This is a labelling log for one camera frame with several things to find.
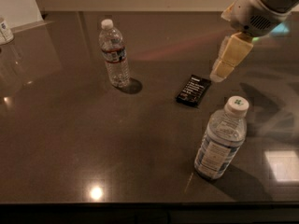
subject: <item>plastic bottle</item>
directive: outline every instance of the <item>plastic bottle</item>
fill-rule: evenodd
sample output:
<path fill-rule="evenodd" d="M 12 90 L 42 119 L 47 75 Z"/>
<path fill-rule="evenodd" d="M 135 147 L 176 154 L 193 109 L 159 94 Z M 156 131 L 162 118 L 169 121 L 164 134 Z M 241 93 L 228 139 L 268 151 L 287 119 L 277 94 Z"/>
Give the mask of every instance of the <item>plastic bottle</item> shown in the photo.
<path fill-rule="evenodd" d="M 12 41 L 14 38 L 7 22 L 0 16 L 0 45 Z"/>
<path fill-rule="evenodd" d="M 103 20 L 101 25 L 99 43 L 110 82 L 118 88 L 126 87 L 130 82 L 130 71 L 121 32 L 112 20 Z"/>
<path fill-rule="evenodd" d="M 209 180 L 223 175 L 246 138 L 248 109 L 246 99 L 233 96 L 222 110 L 212 114 L 194 161 L 199 175 Z"/>

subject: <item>shiny table surface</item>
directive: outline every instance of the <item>shiny table surface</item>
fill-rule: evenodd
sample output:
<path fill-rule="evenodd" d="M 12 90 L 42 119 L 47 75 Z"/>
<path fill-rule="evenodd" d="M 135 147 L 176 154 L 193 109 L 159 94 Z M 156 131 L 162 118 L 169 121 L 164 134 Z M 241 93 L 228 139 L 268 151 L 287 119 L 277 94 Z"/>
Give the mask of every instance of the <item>shiny table surface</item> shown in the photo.
<path fill-rule="evenodd" d="M 124 91 L 110 85 L 97 45 L 104 18 L 126 42 Z M 255 41 L 198 108 L 175 97 L 191 74 L 208 78 L 234 32 L 219 13 L 50 12 L 15 31 L 1 46 L 21 85 L 1 91 L 0 203 L 297 203 L 298 22 L 292 14 Z M 247 139 L 208 182 L 193 161 L 210 114 L 232 95 L 249 100 Z"/>

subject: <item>bottle cap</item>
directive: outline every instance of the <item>bottle cap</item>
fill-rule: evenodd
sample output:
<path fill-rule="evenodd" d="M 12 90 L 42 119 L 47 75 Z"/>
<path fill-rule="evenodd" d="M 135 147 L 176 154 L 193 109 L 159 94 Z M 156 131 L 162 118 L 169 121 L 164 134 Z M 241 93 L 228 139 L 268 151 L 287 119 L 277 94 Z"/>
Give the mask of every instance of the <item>bottle cap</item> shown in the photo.
<path fill-rule="evenodd" d="M 224 111 L 233 118 L 244 118 L 249 109 L 249 102 L 241 96 L 232 96 L 228 99 Z"/>
<path fill-rule="evenodd" d="M 109 30 L 113 27 L 113 21 L 111 19 L 102 20 L 102 29 Z"/>

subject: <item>white bottle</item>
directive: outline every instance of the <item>white bottle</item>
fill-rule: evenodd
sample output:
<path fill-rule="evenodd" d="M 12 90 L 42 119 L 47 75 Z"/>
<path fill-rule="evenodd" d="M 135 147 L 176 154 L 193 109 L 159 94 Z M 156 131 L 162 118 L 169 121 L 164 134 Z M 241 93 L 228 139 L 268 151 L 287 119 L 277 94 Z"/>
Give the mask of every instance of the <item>white bottle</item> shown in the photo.
<path fill-rule="evenodd" d="M 246 99 L 233 96 L 212 114 L 194 162 L 199 175 L 210 180 L 223 175 L 246 138 L 248 109 Z"/>
<path fill-rule="evenodd" d="M 7 22 L 0 16 L 0 45 L 12 41 L 14 38 Z"/>
<path fill-rule="evenodd" d="M 112 20 L 103 20 L 101 24 L 99 44 L 110 82 L 118 88 L 126 87 L 130 82 L 130 71 L 121 32 L 113 26 Z"/>

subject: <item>small black object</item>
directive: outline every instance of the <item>small black object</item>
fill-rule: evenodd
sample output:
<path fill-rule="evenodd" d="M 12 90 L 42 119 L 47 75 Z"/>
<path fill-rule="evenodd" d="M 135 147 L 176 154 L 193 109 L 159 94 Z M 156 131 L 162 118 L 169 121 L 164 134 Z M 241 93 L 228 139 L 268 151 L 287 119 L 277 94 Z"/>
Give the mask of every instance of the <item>small black object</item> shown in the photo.
<path fill-rule="evenodd" d="M 177 102 L 197 107 L 210 85 L 210 80 L 191 75 L 184 89 L 177 96 Z"/>

